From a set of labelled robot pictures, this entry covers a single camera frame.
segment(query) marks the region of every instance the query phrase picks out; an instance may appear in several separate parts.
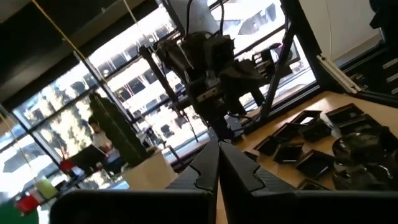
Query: window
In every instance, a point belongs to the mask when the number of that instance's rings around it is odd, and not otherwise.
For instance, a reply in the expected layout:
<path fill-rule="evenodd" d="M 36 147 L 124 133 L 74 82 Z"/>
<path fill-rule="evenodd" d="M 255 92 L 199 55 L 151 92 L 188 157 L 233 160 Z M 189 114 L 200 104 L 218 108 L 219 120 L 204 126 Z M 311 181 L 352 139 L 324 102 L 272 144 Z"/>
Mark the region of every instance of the window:
<path fill-rule="evenodd" d="M 35 177 L 47 177 L 57 170 L 31 136 L 22 138 L 0 153 L 0 203 L 32 187 Z"/>
<path fill-rule="evenodd" d="M 166 79 L 170 86 L 181 82 L 174 72 L 169 72 Z M 149 64 L 143 58 L 131 63 L 120 74 L 110 79 L 108 86 L 118 96 L 125 109 L 136 118 L 137 113 L 147 111 L 149 103 L 152 102 L 151 105 L 154 105 L 153 102 L 155 102 L 156 105 L 162 101 L 160 96 L 166 95 L 160 81 L 153 75 Z"/>
<path fill-rule="evenodd" d="M 80 62 L 66 74 L 46 86 L 17 107 L 31 125 L 41 122 L 68 102 L 92 87 L 93 82 L 87 68 Z"/>
<path fill-rule="evenodd" d="M 88 97 L 46 122 L 39 133 L 60 156 L 71 157 L 91 144 L 91 129 L 86 122 L 91 116 Z"/>
<path fill-rule="evenodd" d="M 271 33 L 285 22 L 279 0 L 229 0 L 224 3 L 224 11 L 224 34 L 234 39 L 235 53 Z M 217 7 L 211 14 L 220 23 L 221 8 Z"/>
<path fill-rule="evenodd" d="M 7 116 L 5 119 L 5 121 L 0 121 L 0 150 L 13 142 L 14 137 L 18 138 L 25 134 L 25 129 L 17 123 L 12 115 Z"/>
<path fill-rule="evenodd" d="M 175 25 L 169 14 L 163 5 L 160 5 L 138 24 L 134 24 L 93 52 L 88 59 L 106 77 L 137 56 L 140 47 L 151 46 L 174 29 Z"/>
<path fill-rule="evenodd" d="M 251 59 L 252 55 L 263 51 L 274 43 L 281 43 L 284 37 L 285 30 L 282 30 L 269 39 L 261 42 L 259 45 L 255 46 L 248 52 L 240 55 L 238 57 L 239 60 L 243 59 Z M 282 46 L 278 49 L 272 50 L 272 56 L 274 61 L 278 60 L 278 56 L 280 54 Z M 305 54 L 303 49 L 300 46 L 300 42 L 297 38 L 294 39 L 294 44 L 291 48 L 291 53 L 289 56 L 289 61 L 287 65 L 290 67 L 292 73 L 285 74 L 284 77 L 280 79 L 278 90 L 275 94 L 274 103 L 277 103 L 280 100 L 283 100 L 290 96 L 291 94 L 299 91 L 301 88 L 315 81 L 315 77 L 312 71 L 309 69 L 309 64 L 307 59 L 305 58 Z M 260 88 L 260 91 L 263 94 L 266 94 L 268 91 L 269 85 L 265 85 Z M 240 98 L 240 101 L 243 105 L 249 106 L 253 104 L 253 98 L 251 94 L 246 94 Z"/>
<path fill-rule="evenodd" d="M 185 112 L 196 135 L 207 130 L 207 127 L 192 107 L 185 109 Z M 141 129 L 148 128 L 149 126 L 152 127 L 156 135 L 165 140 L 173 148 L 178 148 L 187 141 L 194 139 L 189 123 L 184 118 L 178 117 L 176 112 L 166 106 L 161 106 L 158 113 L 147 115 L 145 120 L 141 124 L 138 124 L 138 126 Z M 164 149 L 163 153 L 168 154 L 171 152 L 168 149 Z"/>
<path fill-rule="evenodd" d="M 142 84 L 142 82 L 138 80 L 138 78 L 134 78 L 133 80 L 129 81 L 128 85 L 131 88 L 133 94 L 138 94 L 145 88 L 144 84 Z"/>
<path fill-rule="evenodd" d="M 152 84 L 157 81 L 156 75 L 151 71 L 146 71 L 144 73 L 145 79 L 148 81 L 149 84 Z"/>

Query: red object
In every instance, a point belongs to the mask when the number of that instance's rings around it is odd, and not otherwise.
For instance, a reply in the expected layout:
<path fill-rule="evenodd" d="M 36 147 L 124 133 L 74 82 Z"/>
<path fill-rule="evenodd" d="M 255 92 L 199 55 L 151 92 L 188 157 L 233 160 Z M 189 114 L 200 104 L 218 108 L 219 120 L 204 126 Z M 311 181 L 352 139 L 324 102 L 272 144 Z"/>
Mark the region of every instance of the red object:
<path fill-rule="evenodd" d="M 26 196 L 22 199 L 20 199 L 16 203 L 16 208 L 22 212 L 22 214 L 27 215 L 30 212 L 33 212 L 36 210 L 36 208 L 39 206 L 39 203 L 36 201 L 36 199 L 32 196 Z"/>
<path fill-rule="evenodd" d="M 68 172 L 70 169 L 72 169 L 75 165 L 73 165 L 72 162 L 70 162 L 68 159 L 64 159 L 60 163 L 60 168 L 63 172 Z"/>

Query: man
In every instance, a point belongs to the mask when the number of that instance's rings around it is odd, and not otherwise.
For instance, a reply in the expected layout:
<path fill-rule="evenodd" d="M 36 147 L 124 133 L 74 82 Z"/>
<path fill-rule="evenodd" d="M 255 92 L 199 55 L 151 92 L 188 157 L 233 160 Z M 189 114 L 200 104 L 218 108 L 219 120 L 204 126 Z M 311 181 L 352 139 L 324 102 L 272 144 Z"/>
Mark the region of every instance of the man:
<path fill-rule="evenodd" d="M 93 116 L 88 118 L 88 124 L 94 131 L 93 145 L 98 149 L 101 149 L 103 152 L 109 154 L 114 149 L 111 140 L 106 137 L 105 132 L 101 129 L 97 120 L 95 120 Z"/>
<path fill-rule="evenodd" d="M 100 124 L 98 124 L 98 121 L 93 116 L 88 118 L 88 124 L 94 131 L 92 144 L 108 155 L 106 162 L 103 163 L 104 168 L 114 174 L 120 173 L 122 166 L 126 162 L 120 156 L 119 151 L 113 147 L 111 140 L 106 137 L 105 132 L 101 129 Z"/>

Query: wooden table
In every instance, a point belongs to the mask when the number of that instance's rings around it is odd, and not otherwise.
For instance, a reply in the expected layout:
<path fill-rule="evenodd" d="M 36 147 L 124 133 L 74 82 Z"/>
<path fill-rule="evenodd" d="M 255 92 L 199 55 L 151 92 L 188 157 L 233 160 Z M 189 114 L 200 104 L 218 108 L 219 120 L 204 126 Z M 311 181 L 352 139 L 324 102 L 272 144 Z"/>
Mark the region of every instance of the wooden table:
<path fill-rule="evenodd" d="M 335 110 L 341 106 L 350 103 L 354 103 L 358 108 L 360 108 L 363 112 L 369 114 L 380 124 L 390 127 L 391 133 L 393 133 L 395 136 L 398 136 L 398 119 L 396 119 L 398 109 L 326 91 L 296 107 L 295 109 L 289 111 L 285 115 L 273 120 L 269 124 L 263 126 L 261 129 L 258 129 L 256 132 L 246 136 L 245 140 L 237 144 L 237 146 L 242 151 L 253 149 L 254 146 L 259 144 L 267 136 L 274 133 L 274 131 L 280 128 L 284 123 L 294 119 L 303 110 L 323 111 L 323 113 L 321 114 L 321 118 L 325 121 L 328 121 L 327 117 L 325 116 L 325 112 Z M 335 137 L 324 138 L 313 144 L 305 143 L 303 148 L 304 153 L 307 153 L 311 149 L 316 149 L 318 151 L 333 155 L 331 146 L 336 141 L 337 135 L 334 134 L 334 136 Z M 280 179 L 288 182 L 295 187 L 297 187 L 299 183 L 306 179 L 306 177 L 299 171 L 297 171 L 294 166 L 279 165 L 278 163 L 273 161 L 272 156 L 260 155 L 257 162 L 269 172 L 275 174 Z M 331 180 L 331 175 L 326 175 L 317 182 L 329 189 L 335 188 Z M 227 221 L 220 189 L 218 193 L 217 223 L 224 224 L 227 223 Z"/>

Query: green plant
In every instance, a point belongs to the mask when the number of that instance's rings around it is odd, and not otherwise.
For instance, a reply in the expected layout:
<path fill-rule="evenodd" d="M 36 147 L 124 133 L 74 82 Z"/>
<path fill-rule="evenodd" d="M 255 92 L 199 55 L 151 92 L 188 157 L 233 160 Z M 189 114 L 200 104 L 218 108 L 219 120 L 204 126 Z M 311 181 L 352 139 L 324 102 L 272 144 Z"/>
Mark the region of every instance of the green plant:
<path fill-rule="evenodd" d="M 114 103 L 97 93 L 92 93 L 90 108 L 106 137 L 112 141 L 113 146 L 131 167 L 137 166 L 150 156 Z"/>

